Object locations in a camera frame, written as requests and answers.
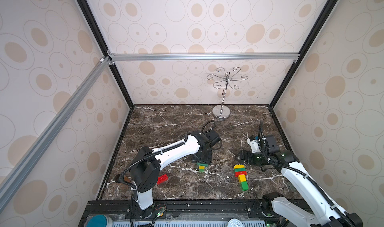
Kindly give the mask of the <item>yellow square lego back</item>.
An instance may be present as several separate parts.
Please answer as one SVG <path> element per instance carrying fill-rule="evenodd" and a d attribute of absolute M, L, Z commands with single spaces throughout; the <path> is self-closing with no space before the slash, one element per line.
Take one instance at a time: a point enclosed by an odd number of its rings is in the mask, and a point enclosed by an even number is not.
<path fill-rule="evenodd" d="M 234 166 L 234 169 L 244 169 L 244 168 L 245 166 L 240 164 Z"/>

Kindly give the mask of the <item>green long lego back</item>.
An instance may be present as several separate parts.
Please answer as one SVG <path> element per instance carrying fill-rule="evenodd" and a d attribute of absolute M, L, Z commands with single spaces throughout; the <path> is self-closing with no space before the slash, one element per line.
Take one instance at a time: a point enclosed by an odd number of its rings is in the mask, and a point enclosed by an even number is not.
<path fill-rule="evenodd" d="M 246 169 L 245 168 L 237 168 L 237 169 L 234 169 L 234 171 L 237 173 L 237 172 L 246 172 Z"/>

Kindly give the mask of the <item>green long lego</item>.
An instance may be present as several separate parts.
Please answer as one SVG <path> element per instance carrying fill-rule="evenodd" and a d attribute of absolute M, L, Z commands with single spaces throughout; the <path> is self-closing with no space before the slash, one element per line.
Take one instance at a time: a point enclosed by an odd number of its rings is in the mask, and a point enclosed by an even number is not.
<path fill-rule="evenodd" d="M 246 172 L 246 169 L 245 168 L 237 168 L 237 169 L 234 169 L 234 171 L 237 173 L 237 172 Z"/>
<path fill-rule="evenodd" d="M 197 166 L 204 166 L 204 167 L 208 167 L 208 166 L 209 166 L 209 164 L 197 163 Z"/>

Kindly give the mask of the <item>red long lego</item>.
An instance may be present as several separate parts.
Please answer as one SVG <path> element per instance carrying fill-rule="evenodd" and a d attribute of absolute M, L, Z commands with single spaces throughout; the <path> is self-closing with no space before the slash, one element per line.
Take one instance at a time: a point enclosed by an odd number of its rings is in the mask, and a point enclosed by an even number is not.
<path fill-rule="evenodd" d="M 160 185 L 168 180 L 169 180 L 169 177 L 167 174 L 161 175 L 158 177 L 157 185 Z"/>
<path fill-rule="evenodd" d="M 239 171 L 239 172 L 235 172 L 235 176 L 238 177 L 240 175 L 244 175 L 246 176 L 247 175 L 247 172 L 246 171 Z"/>

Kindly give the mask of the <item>green long lego front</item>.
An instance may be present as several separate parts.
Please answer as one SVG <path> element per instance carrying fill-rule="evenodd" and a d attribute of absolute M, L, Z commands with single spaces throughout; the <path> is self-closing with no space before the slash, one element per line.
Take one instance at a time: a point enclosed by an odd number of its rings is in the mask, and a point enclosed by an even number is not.
<path fill-rule="evenodd" d="M 204 167 L 208 167 L 208 166 L 209 166 L 209 164 L 197 163 L 197 166 L 204 166 Z"/>

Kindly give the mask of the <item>green square lego front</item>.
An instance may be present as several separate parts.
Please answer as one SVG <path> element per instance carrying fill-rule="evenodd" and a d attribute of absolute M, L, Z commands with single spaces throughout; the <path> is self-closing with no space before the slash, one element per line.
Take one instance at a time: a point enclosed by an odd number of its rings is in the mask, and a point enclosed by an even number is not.
<path fill-rule="evenodd" d="M 249 185 L 246 181 L 240 182 L 242 191 L 248 191 L 249 190 Z"/>

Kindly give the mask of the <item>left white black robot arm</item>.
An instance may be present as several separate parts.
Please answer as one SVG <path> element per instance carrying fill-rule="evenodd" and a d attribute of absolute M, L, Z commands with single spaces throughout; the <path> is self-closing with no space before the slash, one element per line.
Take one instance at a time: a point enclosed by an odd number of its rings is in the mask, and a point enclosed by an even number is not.
<path fill-rule="evenodd" d="M 134 160 L 119 175 L 115 182 L 124 184 L 133 191 L 133 201 L 140 210 L 154 207 L 153 187 L 157 184 L 160 171 L 169 164 L 187 156 L 200 167 L 212 163 L 214 146 L 221 143 L 220 135 L 215 131 L 214 120 L 206 122 L 202 129 L 186 134 L 181 140 L 170 145 L 150 149 L 142 147 Z"/>

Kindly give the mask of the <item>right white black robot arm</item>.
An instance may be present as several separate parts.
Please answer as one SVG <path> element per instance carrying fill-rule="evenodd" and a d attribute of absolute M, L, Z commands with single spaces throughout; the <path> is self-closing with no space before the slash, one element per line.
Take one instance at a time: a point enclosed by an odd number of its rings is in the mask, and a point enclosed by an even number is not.
<path fill-rule="evenodd" d="M 263 195 L 261 212 L 265 217 L 279 215 L 297 227 L 361 227 L 362 219 L 355 213 L 348 213 L 337 204 L 311 177 L 297 156 L 289 150 L 280 150 L 274 136 L 264 135 L 263 124 L 256 136 L 247 139 L 250 151 L 240 151 L 239 163 L 234 166 L 235 176 L 242 190 L 246 184 L 246 164 L 258 167 L 272 166 L 290 181 L 303 197 L 311 212 L 298 207 L 278 192 Z"/>

